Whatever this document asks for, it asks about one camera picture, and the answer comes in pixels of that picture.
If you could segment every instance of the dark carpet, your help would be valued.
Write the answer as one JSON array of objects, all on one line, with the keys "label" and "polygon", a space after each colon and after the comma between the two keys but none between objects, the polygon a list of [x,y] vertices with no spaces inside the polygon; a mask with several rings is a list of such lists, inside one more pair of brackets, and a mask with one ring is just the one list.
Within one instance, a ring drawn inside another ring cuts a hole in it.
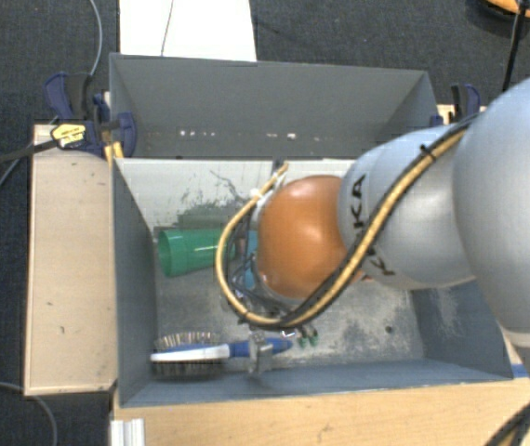
[{"label": "dark carpet", "polygon": [[[118,0],[96,0],[104,51],[92,89],[108,87],[107,55],[118,50]],[[429,72],[439,102],[450,85],[472,83],[488,103],[500,92],[511,20],[477,0],[251,0],[261,60],[301,61]],[[87,0],[0,0],[0,154],[28,143],[49,120],[42,83],[58,71],[88,71],[98,37]],[[513,83],[530,75],[530,25]],[[21,385],[28,248],[29,165],[0,191],[0,381]],[[108,440],[107,394],[46,399],[59,444]],[[0,445],[46,445],[50,429],[31,401],[0,390]]]}]

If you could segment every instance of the green cup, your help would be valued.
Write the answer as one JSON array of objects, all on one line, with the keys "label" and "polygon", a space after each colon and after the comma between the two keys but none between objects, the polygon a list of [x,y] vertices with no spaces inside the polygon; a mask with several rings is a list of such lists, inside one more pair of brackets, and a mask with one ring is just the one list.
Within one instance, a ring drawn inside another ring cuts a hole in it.
[{"label": "green cup", "polygon": [[214,266],[221,233],[222,230],[162,231],[157,250],[164,274],[175,277]]}]

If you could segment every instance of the wooden board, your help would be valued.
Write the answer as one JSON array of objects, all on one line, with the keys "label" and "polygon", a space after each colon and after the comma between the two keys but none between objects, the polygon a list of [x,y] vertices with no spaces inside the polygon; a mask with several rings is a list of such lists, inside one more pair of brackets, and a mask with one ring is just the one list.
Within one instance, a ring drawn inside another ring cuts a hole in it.
[{"label": "wooden board", "polygon": [[[530,380],[343,395],[120,409],[145,420],[147,446],[485,444],[530,401]],[[530,446],[530,435],[524,446]]]},{"label": "wooden board", "polygon": [[[35,134],[36,143],[48,139],[48,126]],[[33,158],[27,395],[107,390],[116,379],[108,174],[105,161],[80,151]]]}]

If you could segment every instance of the blue brush handle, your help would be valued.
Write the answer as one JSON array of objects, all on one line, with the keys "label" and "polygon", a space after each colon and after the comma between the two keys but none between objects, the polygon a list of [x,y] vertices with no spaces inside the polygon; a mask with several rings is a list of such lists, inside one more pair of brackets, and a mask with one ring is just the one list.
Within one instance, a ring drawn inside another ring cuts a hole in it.
[{"label": "blue brush handle", "polygon": [[[284,340],[281,338],[267,338],[267,343],[273,345],[273,354],[282,353],[292,348],[292,342],[290,340]],[[209,348],[214,347],[210,344],[184,344],[168,348],[166,352],[182,352],[186,350],[196,350],[198,348]],[[239,342],[231,342],[228,344],[230,348],[230,357],[250,357],[250,347],[247,340],[241,340]]]},{"label": "blue brush handle", "polygon": [[[268,344],[273,345],[273,354],[282,353],[292,348],[292,342],[290,340],[283,340],[281,338],[267,338]],[[250,357],[250,347],[247,340],[241,342],[232,342],[228,344],[230,347],[231,357]]]}]

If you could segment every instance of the gray bin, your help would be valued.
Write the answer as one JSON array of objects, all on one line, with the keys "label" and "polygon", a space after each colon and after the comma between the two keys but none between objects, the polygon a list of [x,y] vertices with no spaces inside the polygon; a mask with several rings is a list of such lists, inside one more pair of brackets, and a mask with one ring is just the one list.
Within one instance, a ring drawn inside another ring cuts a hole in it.
[{"label": "gray bin", "polygon": [[189,219],[220,227],[273,159],[289,159],[291,177],[342,175],[362,151],[427,126],[436,105],[424,72],[122,55],[111,56],[111,97],[113,113],[132,111],[139,129],[135,157],[112,173],[123,407],[512,378],[473,283],[410,293],[367,282],[314,322],[317,348],[295,346],[270,372],[252,376],[229,361],[210,380],[156,379],[149,358],[160,335],[248,334],[222,305],[213,269],[164,276],[159,230]]}]

